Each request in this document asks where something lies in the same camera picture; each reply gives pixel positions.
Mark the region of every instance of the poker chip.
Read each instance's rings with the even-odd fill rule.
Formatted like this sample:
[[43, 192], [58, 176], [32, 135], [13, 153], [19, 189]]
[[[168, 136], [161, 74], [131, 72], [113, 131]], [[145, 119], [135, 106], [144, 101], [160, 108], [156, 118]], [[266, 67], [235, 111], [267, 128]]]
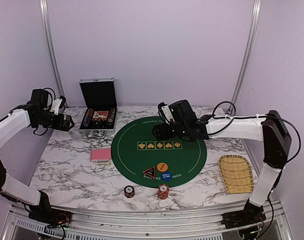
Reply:
[[164, 162], [160, 162], [157, 166], [156, 166], [157, 170], [161, 173], [166, 172], [168, 170], [168, 165]]
[[134, 194], [135, 194], [135, 192], [134, 192], [134, 187], [133, 186], [126, 186], [125, 188], [124, 188], [124, 195], [128, 198], [128, 199], [130, 199], [130, 198], [133, 198], [133, 196], [134, 196]]
[[170, 181], [172, 179], [172, 174], [168, 171], [161, 174], [161, 179], [163, 181]]
[[168, 197], [169, 194], [169, 187], [168, 185], [162, 184], [160, 186], [158, 186], [158, 191], [157, 191], [157, 196], [159, 199], [166, 199]]

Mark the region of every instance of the triangle logo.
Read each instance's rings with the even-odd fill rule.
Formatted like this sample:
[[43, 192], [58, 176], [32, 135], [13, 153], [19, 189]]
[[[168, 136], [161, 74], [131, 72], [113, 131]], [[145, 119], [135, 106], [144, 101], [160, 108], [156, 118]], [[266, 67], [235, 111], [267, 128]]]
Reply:
[[150, 178], [155, 179], [156, 178], [156, 167], [150, 167], [148, 170], [145, 170], [142, 172], [144, 175], [147, 175]]

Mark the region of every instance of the stack of poker chips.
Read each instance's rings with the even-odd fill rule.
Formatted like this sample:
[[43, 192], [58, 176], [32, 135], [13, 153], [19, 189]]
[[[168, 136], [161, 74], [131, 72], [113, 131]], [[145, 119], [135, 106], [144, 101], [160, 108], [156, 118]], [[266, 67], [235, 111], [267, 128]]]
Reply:
[[90, 122], [92, 120], [93, 114], [94, 114], [94, 109], [89, 108], [87, 110], [86, 116], [85, 116], [85, 118], [83, 120], [83, 123], [82, 123], [84, 127], [87, 128], [90, 125]]
[[124, 188], [124, 195], [128, 198], [128, 199], [130, 199], [130, 198], [133, 198], [133, 196], [134, 196], [134, 194], [135, 194], [135, 192], [134, 192], [134, 187], [133, 186], [126, 186], [125, 188]]
[[114, 115], [116, 113], [116, 109], [114, 107], [112, 107], [109, 111], [108, 111], [108, 115], [107, 115], [107, 124], [108, 125], [112, 125], [114, 122]]
[[169, 187], [165, 184], [158, 186], [157, 196], [159, 199], [166, 199], [169, 194]]

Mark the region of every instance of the aluminum frame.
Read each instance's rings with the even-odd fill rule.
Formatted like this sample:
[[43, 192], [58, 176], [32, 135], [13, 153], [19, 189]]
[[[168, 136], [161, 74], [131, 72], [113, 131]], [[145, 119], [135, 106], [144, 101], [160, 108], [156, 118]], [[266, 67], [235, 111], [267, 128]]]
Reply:
[[64, 89], [60, 77], [60, 72], [58, 68], [58, 63], [56, 60], [56, 54], [54, 51], [54, 45], [52, 40], [52, 34], [51, 34], [51, 26], [50, 26], [50, 19], [49, 19], [49, 13], [48, 13], [48, 1], [47, 0], [40, 0], [40, 8], [41, 8], [41, 17], [44, 27], [44, 33], [47, 43], [47, 50], [51, 61], [51, 66], [54, 74], [54, 79], [56, 83], [56, 87], [58, 89], [58, 92], [60, 95], [65, 96]]
[[[200, 208], [168, 210], [168, 211], [98, 211], [75, 208], [63, 208], [72, 212], [70, 227], [66, 229], [66, 240], [125, 240], [125, 239], [179, 239], [195, 240], [206, 237], [220, 236], [241, 228], [225, 229], [221, 224], [222, 214], [228, 211], [241, 210], [245, 201], [214, 205]], [[274, 219], [282, 240], [292, 240], [290, 228], [280, 201], [273, 202]], [[266, 223], [271, 220], [270, 204], [264, 204]], [[4, 229], [2, 240], [12, 240], [15, 228], [26, 226], [43, 233], [45, 224], [28, 218], [28, 213], [21, 204], [12, 205]], [[49, 236], [62, 237], [61, 229], [52, 229]]]
[[247, 73], [248, 63], [249, 59], [252, 54], [253, 46], [256, 40], [257, 31], [258, 31], [258, 25], [259, 25], [259, 18], [260, 18], [260, 11], [261, 11], [261, 0], [254, 0], [253, 4], [253, 12], [252, 12], [252, 18], [251, 18], [251, 24], [250, 24], [250, 30], [248, 33], [245, 53], [243, 57], [243, 62], [241, 65], [241, 69], [238, 75], [238, 79], [236, 82], [236, 86], [234, 89], [233, 97], [231, 102], [235, 105], [238, 102], [238, 99], [240, 97], [241, 89], [245, 81], [245, 76]]

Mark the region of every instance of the woven tray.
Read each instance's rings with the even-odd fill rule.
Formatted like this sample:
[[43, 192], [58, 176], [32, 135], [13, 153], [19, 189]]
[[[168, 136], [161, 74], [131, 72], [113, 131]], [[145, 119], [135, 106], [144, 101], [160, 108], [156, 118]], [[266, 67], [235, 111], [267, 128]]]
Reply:
[[225, 155], [218, 161], [228, 194], [251, 193], [254, 188], [252, 170], [243, 156]]

